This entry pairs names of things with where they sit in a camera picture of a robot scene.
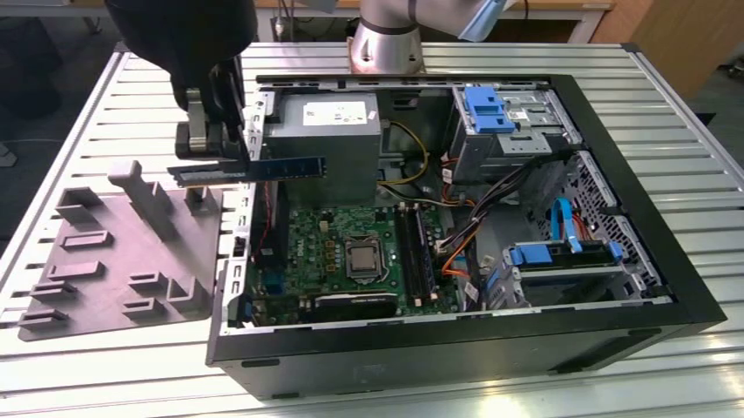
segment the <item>wooden cabinet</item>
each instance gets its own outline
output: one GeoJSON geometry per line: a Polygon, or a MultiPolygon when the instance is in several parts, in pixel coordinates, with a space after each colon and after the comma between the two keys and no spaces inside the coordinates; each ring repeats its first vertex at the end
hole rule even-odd
{"type": "Polygon", "coordinates": [[[617,0],[592,37],[593,43],[635,42],[684,98],[742,41],[742,0],[617,0]]]}

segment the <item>cpu socket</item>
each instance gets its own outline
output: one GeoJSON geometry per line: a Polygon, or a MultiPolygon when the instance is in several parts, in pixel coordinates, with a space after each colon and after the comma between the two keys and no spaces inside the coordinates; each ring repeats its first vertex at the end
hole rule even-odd
{"type": "Polygon", "coordinates": [[[361,285],[369,285],[381,279],[381,241],[368,237],[364,240],[348,239],[346,251],[346,277],[361,285]]]}

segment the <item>slotted metal worktable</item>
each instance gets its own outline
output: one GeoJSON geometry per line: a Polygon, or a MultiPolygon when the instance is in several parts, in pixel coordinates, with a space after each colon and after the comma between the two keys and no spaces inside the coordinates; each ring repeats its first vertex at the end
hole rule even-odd
{"type": "MultiPolygon", "coordinates": [[[[345,73],[345,55],[343,44],[255,44],[243,55],[247,91],[258,74],[345,73]]],[[[0,415],[744,415],[744,176],[644,56],[617,45],[428,44],[425,57],[433,73],[577,78],[730,320],[595,373],[267,404],[203,365],[206,320],[20,341],[15,322],[59,229],[52,208],[62,190],[90,185],[116,192],[106,173],[118,158],[136,158],[146,178],[174,187],[166,167],[183,164],[173,150],[186,115],[167,73],[116,52],[0,261],[0,415]]],[[[226,189],[226,208],[237,204],[238,193],[226,189]]],[[[223,239],[219,253],[229,249],[223,239]]]]}

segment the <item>ram slot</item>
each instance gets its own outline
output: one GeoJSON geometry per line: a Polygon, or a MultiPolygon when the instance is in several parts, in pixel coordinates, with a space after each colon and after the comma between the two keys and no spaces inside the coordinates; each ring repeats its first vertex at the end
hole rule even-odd
{"type": "Polygon", "coordinates": [[[421,219],[418,205],[401,205],[396,211],[396,234],[408,299],[416,307],[425,300],[436,300],[434,269],[432,253],[426,244],[426,230],[421,219]]]}

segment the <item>sticker label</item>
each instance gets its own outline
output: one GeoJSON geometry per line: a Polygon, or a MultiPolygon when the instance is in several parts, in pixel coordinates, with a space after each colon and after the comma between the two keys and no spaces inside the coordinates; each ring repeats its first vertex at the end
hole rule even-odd
{"type": "Polygon", "coordinates": [[[470,299],[473,299],[474,302],[478,301],[478,289],[470,284],[470,282],[465,285],[465,293],[470,296],[470,299]]]}
{"type": "Polygon", "coordinates": [[[512,119],[529,119],[529,117],[526,117],[526,111],[509,111],[509,117],[512,119]]]}
{"type": "Polygon", "coordinates": [[[453,183],[453,170],[449,168],[442,169],[442,181],[450,185],[453,183]]]}
{"type": "Polygon", "coordinates": [[[306,126],[365,125],[368,111],[364,102],[311,102],[302,107],[306,126]]]}

